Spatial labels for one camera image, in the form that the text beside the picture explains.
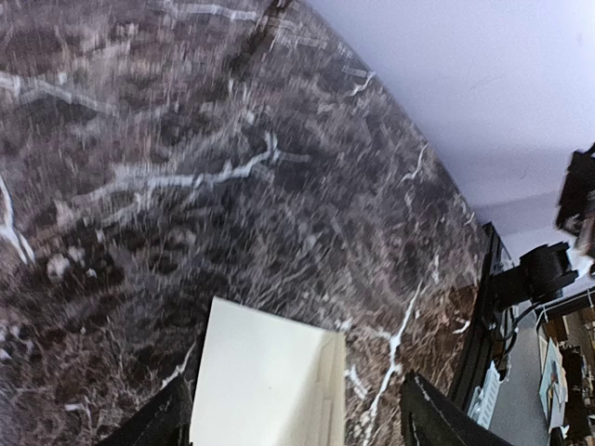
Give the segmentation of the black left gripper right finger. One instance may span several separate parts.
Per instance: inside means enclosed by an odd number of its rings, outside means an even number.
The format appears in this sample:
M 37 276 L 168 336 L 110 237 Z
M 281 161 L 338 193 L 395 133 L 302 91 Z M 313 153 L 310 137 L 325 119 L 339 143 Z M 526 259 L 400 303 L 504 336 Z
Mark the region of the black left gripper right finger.
M 417 372 L 401 385 L 403 444 L 505 446 L 509 443 L 478 425 Z

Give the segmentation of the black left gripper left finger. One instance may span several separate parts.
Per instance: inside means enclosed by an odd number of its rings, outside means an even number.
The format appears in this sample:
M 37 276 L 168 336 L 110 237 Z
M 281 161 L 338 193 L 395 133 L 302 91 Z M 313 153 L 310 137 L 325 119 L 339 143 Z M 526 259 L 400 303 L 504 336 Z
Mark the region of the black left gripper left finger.
M 184 379 L 174 378 L 109 436 L 112 446 L 192 445 L 192 399 Z

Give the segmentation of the cream paper envelope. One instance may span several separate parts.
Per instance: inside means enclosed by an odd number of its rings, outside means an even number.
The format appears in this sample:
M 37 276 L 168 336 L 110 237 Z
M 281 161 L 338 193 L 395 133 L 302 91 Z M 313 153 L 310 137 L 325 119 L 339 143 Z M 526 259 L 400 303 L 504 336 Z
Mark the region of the cream paper envelope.
M 341 445 L 345 336 L 214 298 L 193 445 Z

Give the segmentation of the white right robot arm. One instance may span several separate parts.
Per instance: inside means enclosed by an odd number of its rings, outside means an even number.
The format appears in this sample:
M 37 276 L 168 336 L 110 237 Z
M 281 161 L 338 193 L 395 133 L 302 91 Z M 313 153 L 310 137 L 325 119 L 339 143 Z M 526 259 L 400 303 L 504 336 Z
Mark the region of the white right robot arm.
M 579 269 L 569 257 L 574 248 L 580 257 L 594 259 L 594 149 L 574 151 L 566 170 L 558 201 L 555 227 L 575 238 L 573 245 L 559 242 L 543 244 L 520 257 L 520 264 L 494 275 L 490 291 L 496 308 L 504 311 L 526 300 L 532 306 L 513 320 L 510 331 L 497 335 L 505 342 L 518 333 L 522 318 L 541 304 L 549 302 L 579 276 Z

